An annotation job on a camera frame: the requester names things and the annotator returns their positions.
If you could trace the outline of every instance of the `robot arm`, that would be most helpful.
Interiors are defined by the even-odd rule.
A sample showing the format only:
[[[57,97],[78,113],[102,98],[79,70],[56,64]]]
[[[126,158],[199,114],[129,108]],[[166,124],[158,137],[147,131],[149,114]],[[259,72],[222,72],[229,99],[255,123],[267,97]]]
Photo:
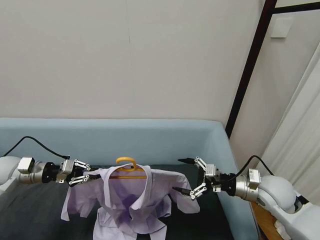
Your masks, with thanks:
[[[89,164],[77,159],[65,159],[60,165],[53,162],[35,161],[32,157],[0,157],[0,196],[13,189],[17,183],[34,184],[55,181],[63,184],[67,182],[70,187],[95,179],[97,175],[84,175],[91,171]]]
[[[320,207],[297,196],[292,184],[286,179],[274,175],[260,177],[259,171],[251,168],[245,175],[240,175],[241,171],[237,174],[221,173],[214,164],[206,164],[200,157],[179,161],[199,168],[198,187],[193,190],[173,188],[183,195],[195,200],[211,189],[216,193],[225,191],[230,196],[257,202],[285,227],[292,239],[319,239]]]

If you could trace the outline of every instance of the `light blue sofa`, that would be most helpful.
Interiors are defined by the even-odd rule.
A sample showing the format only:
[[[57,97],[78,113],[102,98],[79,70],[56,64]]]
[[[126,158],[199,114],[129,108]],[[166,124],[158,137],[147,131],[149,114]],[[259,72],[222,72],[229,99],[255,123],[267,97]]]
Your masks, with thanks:
[[[0,118],[0,154],[26,135],[91,165],[115,165],[122,156],[142,165],[176,165],[177,159],[200,156],[224,173],[238,171],[223,125],[217,121]],[[61,161],[28,139],[10,155]],[[225,192],[218,196],[234,239],[258,239],[251,205]]]

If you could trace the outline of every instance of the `white wall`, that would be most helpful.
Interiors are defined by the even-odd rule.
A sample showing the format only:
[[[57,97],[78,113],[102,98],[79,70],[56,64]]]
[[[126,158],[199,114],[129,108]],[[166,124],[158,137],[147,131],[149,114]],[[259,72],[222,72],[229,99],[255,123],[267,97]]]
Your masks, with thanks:
[[[287,3],[279,1],[278,6]],[[287,38],[270,38],[275,18],[283,16],[293,17]],[[263,154],[320,41],[319,25],[318,10],[272,17],[230,139],[240,166],[251,155]]]
[[[0,117],[227,122],[262,1],[0,2]]]

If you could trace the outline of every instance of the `yellow hanger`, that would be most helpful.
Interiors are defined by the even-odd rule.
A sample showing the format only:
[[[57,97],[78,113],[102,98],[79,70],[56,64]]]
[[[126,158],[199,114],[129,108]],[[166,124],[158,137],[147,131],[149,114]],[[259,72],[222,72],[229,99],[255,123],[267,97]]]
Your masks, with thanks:
[[[123,156],[119,157],[115,162],[119,164],[120,162],[128,161],[133,164],[133,168],[120,167],[115,172],[144,172],[142,168],[137,167],[136,160],[132,157]],[[146,176],[110,176],[110,179],[146,179]]]

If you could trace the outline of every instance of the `lavender shirt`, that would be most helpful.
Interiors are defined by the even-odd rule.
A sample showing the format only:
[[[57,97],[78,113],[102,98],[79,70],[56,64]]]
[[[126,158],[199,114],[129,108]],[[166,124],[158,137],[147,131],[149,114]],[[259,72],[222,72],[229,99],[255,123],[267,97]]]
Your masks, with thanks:
[[[69,187],[61,219],[69,221],[69,214],[87,217],[96,201],[101,205],[93,230],[94,240],[135,240],[137,234],[150,234],[151,240],[164,240],[167,226],[158,218],[171,214],[171,200],[186,214],[198,213],[197,201],[172,189],[191,189],[185,175],[174,171],[151,169],[135,172],[115,171],[130,164],[98,169],[85,174],[101,175],[100,179]],[[110,179],[110,175],[146,175],[146,179]]]

